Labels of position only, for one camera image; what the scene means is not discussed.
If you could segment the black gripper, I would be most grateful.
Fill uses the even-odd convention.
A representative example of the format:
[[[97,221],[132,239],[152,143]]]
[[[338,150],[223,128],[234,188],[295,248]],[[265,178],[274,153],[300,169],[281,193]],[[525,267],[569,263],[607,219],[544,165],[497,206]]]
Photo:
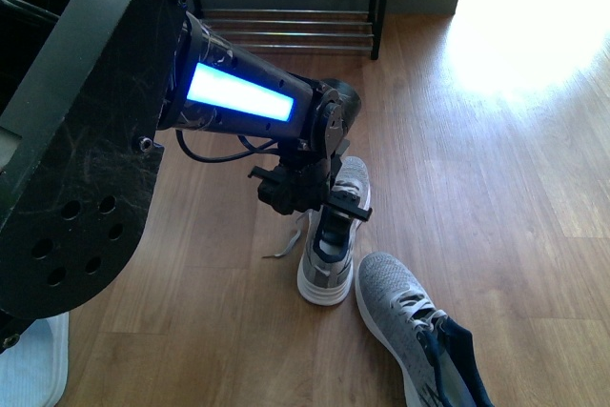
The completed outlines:
[[[334,190],[336,177],[342,167],[341,155],[349,145],[348,140],[342,140],[327,159],[296,156],[289,160],[281,157],[279,164],[272,170],[255,166],[248,177],[261,180],[257,188],[258,199],[279,214],[319,211],[321,207],[327,207],[347,217],[368,221],[372,210],[359,208],[356,196]]]

